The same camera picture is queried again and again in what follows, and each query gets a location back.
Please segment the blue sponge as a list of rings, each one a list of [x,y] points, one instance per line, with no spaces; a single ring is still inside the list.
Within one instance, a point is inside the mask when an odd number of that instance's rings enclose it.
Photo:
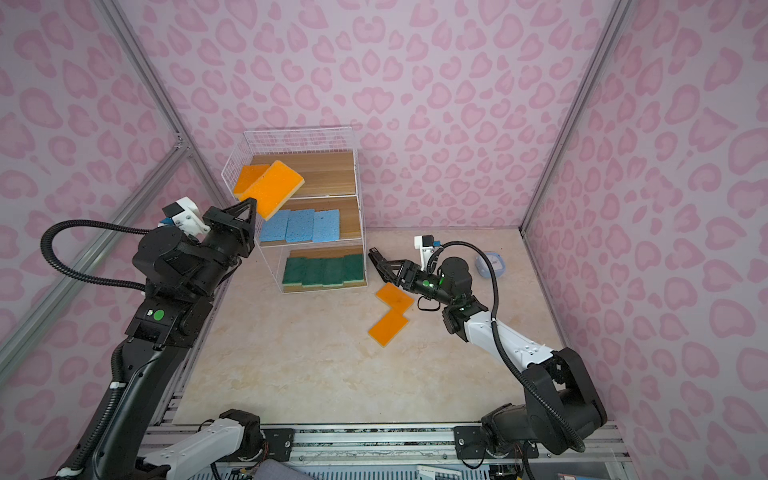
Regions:
[[[338,209],[315,211],[313,220],[313,243],[335,242],[340,239],[341,214]]]
[[[261,228],[260,242],[279,242],[286,239],[290,210],[279,210]]]
[[[285,241],[289,244],[312,240],[314,209],[292,210]]]

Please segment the green sponge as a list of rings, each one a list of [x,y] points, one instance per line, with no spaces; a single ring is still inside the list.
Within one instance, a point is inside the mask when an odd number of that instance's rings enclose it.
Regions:
[[[364,283],[366,280],[365,274],[365,258],[362,253],[350,254],[343,257],[343,284],[351,285]]]
[[[284,287],[302,286],[307,264],[308,259],[305,257],[289,257],[286,260],[282,285]]]
[[[327,260],[325,258],[307,258],[302,278],[303,288],[322,288],[324,286]]]
[[[335,257],[325,261],[323,286],[326,288],[341,288],[346,278],[346,258]]]

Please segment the orange sponge back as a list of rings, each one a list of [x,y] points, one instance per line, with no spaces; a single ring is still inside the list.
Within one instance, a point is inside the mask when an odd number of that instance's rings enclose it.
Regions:
[[[377,291],[376,297],[388,305],[391,311],[399,314],[404,314],[414,304],[411,296],[392,283],[385,283]]]

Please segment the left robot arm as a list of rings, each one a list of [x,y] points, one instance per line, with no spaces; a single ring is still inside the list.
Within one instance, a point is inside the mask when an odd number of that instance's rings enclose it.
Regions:
[[[232,454],[259,453],[258,419],[227,413],[170,448],[139,453],[155,411],[178,367],[213,310],[216,291],[255,247],[258,203],[246,199],[200,214],[183,198],[164,207],[154,229],[76,219],[48,228],[40,240],[44,260],[75,280],[143,293],[110,357],[111,379],[96,412],[57,479],[186,479]],[[65,265],[53,243],[64,230],[90,227],[140,236],[132,263],[142,283],[102,278]]]

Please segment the orange sponge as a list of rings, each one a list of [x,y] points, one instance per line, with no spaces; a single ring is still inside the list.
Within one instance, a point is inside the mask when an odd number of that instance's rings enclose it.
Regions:
[[[414,304],[411,296],[392,283],[385,283],[377,291],[376,297],[388,305],[391,311],[399,314],[404,314]]]
[[[381,347],[386,347],[408,323],[402,313],[389,311],[368,330],[368,335]]]
[[[243,201],[253,198],[258,202],[258,214],[269,220],[305,183],[298,172],[282,161],[269,164],[266,172],[241,196]]]
[[[241,171],[233,188],[233,194],[241,197],[270,167],[269,164],[246,165]]]

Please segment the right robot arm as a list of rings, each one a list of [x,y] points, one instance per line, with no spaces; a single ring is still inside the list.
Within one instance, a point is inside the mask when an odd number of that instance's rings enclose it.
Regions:
[[[581,356],[571,348],[554,350],[524,336],[499,319],[498,278],[490,276],[492,303],[473,292],[469,264],[441,256],[446,245],[430,235],[415,239],[421,261],[388,260],[372,248],[368,257],[388,286],[441,305],[446,330],[499,360],[522,386],[524,402],[505,404],[482,417],[476,428],[455,434],[462,460],[488,457],[523,459],[536,446],[549,453],[583,453],[586,440],[607,422],[607,413]]]

